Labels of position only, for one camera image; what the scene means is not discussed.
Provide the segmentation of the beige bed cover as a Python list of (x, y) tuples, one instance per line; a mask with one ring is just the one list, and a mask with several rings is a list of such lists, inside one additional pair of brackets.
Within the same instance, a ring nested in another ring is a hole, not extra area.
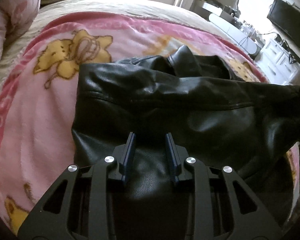
[(51, 21), (74, 12), (107, 12), (136, 18), (164, 20), (207, 31), (234, 44), (212, 23), (189, 10), (150, 0), (66, 0), (47, 5), (39, 10), (26, 33), (16, 39), (3, 52), (0, 61), (0, 91), (15, 63), (28, 44), (37, 37)]

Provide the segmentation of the white drawer dresser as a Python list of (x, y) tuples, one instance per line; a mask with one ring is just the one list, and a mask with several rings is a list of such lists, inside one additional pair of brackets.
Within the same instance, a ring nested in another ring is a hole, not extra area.
[(266, 42), (255, 63), (269, 82), (276, 85), (292, 85), (300, 77), (300, 64), (293, 63), (292, 56), (274, 39)]

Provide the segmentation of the pink bear print blanket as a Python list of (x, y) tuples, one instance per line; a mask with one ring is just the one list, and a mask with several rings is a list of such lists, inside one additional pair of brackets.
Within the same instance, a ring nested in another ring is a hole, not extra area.
[(0, 218), (16, 233), (45, 190), (74, 158), (78, 66), (67, 63), (80, 37), (103, 38), (109, 60), (168, 56), (187, 45), (220, 56), (246, 81), (265, 75), (216, 27), (101, 11), (41, 13), (0, 64)]

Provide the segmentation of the pink quilted duvet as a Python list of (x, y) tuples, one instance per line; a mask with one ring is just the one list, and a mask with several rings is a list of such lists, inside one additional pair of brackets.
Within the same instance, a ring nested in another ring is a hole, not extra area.
[(0, 61), (3, 50), (30, 28), (40, 0), (0, 0)]

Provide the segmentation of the black wall television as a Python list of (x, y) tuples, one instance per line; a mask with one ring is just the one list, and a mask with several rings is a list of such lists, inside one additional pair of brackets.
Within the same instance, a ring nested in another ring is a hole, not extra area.
[(300, 12), (283, 0), (274, 0), (267, 15), (300, 48)]

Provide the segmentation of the white rounded side cabinet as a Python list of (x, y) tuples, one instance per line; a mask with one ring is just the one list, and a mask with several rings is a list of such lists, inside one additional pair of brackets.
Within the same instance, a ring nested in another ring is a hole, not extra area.
[(257, 55), (260, 52), (257, 44), (247, 34), (237, 29), (225, 19), (215, 14), (210, 14), (209, 21), (225, 32), (226, 35), (228, 35), (234, 43), (247, 54)]

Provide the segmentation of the black leather jacket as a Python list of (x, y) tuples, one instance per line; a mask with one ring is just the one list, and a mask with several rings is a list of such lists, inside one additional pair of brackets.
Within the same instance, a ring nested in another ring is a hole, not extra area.
[(218, 56), (173, 55), (79, 67), (74, 162), (90, 166), (136, 136), (127, 196), (170, 194), (165, 135), (205, 165), (231, 166), (279, 225), (293, 179), (286, 153), (300, 141), (300, 86), (247, 82)]

